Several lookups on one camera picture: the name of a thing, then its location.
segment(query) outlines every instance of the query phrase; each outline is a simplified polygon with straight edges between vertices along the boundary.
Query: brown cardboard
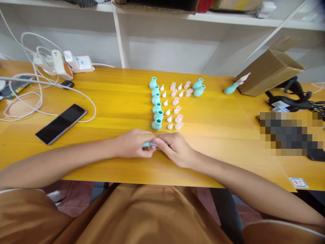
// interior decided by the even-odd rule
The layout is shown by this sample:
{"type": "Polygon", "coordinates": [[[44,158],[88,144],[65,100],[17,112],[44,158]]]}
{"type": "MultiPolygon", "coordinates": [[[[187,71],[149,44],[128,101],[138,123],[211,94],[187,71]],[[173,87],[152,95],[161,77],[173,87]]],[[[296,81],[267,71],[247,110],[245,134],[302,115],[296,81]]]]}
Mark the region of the brown cardboard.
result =
{"type": "Polygon", "coordinates": [[[255,11],[263,0],[214,0],[210,9],[255,11]]]}
{"type": "Polygon", "coordinates": [[[251,73],[238,89],[242,94],[256,97],[291,79],[305,70],[285,52],[300,41],[299,38],[284,36],[251,63],[237,77],[251,73]]]}
{"type": "Polygon", "coordinates": [[[182,14],[195,14],[199,0],[115,0],[112,3],[119,8],[123,9],[144,9],[156,10],[163,12],[182,13],[182,14]]]}

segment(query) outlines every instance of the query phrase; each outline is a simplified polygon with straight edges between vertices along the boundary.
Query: hand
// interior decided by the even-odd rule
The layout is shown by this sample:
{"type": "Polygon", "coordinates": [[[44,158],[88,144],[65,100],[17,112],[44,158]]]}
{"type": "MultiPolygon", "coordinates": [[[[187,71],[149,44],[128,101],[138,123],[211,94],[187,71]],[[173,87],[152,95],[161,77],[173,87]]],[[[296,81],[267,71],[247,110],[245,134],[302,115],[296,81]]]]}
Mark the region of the hand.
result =
{"type": "Polygon", "coordinates": [[[155,135],[146,130],[132,129],[114,139],[116,157],[121,158],[151,158],[156,149],[142,149],[142,144],[155,139],[155,135]]]}
{"type": "Polygon", "coordinates": [[[190,147],[180,133],[161,134],[154,142],[177,166],[193,168],[196,164],[197,151],[190,147]]]}

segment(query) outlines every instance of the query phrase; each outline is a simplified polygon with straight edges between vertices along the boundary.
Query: person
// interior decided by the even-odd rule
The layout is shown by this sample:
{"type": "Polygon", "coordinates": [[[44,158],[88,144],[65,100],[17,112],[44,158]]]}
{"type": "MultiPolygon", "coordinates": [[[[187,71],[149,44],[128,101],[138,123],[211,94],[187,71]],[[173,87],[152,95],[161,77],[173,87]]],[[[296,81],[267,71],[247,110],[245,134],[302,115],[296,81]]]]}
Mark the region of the person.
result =
{"type": "Polygon", "coordinates": [[[242,233],[245,243],[324,242],[324,217],[278,185],[195,151],[180,133],[156,138],[133,129],[114,139],[44,152],[3,169],[0,243],[231,243],[188,187],[111,186],[76,218],[59,212],[39,190],[100,160],[150,158],[155,149],[141,148],[150,140],[177,166],[215,179],[253,209],[278,219],[247,226],[242,233]]]}

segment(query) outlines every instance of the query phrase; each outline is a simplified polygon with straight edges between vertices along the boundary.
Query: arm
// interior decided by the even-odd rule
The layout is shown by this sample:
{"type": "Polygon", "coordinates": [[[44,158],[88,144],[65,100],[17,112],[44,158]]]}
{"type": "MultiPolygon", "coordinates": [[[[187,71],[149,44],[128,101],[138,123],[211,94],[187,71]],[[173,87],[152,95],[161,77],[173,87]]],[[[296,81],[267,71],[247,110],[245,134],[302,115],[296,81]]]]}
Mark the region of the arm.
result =
{"type": "Polygon", "coordinates": [[[179,167],[210,176],[259,212],[288,221],[325,226],[325,218],[298,197],[252,172],[193,150],[180,133],[159,135],[155,142],[179,167]]]}
{"type": "Polygon", "coordinates": [[[152,132],[133,129],[114,139],[43,152],[0,171],[0,190],[45,187],[80,167],[104,159],[150,158],[155,150],[145,151],[141,146],[154,138],[152,132]]]}

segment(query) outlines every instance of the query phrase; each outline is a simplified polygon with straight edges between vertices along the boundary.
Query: forearm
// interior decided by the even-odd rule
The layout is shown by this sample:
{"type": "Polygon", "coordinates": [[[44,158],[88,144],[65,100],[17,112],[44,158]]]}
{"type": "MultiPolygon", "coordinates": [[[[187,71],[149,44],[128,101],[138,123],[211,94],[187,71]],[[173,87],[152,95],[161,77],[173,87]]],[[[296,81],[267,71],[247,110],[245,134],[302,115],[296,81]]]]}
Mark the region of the forearm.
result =
{"type": "Polygon", "coordinates": [[[255,210],[284,220],[325,225],[317,211],[267,179],[199,152],[197,160],[194,170],[220,182],[255,210]]]}
{"type": "Polygon", "coordinates": [[[45,187],[70,172],[115,157],[114,139],[44,152],[10,165],[0,172],[0,190],[45,187]]]}

